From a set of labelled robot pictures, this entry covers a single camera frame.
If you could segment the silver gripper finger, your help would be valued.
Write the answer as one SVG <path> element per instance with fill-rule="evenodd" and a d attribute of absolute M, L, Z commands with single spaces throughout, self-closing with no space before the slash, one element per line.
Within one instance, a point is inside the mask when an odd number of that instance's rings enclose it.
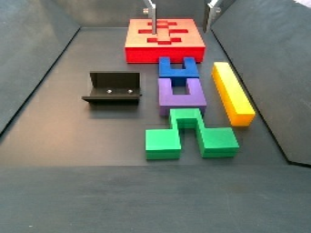
<path fill-rule="evenodd" d="M 148 15 L 148 17 L 152 19 L 152 34 L 156 34 L 156 4 L 152 2 L 152 0 L 143 0 L 145 4 L 145 8 L 143 9 L 143 13 Z"/>
<path fill-rule="evenodd" d="M 209 26 L 212 23 L 212 20 L 215 19 L 216 15 L 221 12 L 220 8 L 221 0 L 207 0 L 205 3 L 205 30 L 209 30 Z"/>

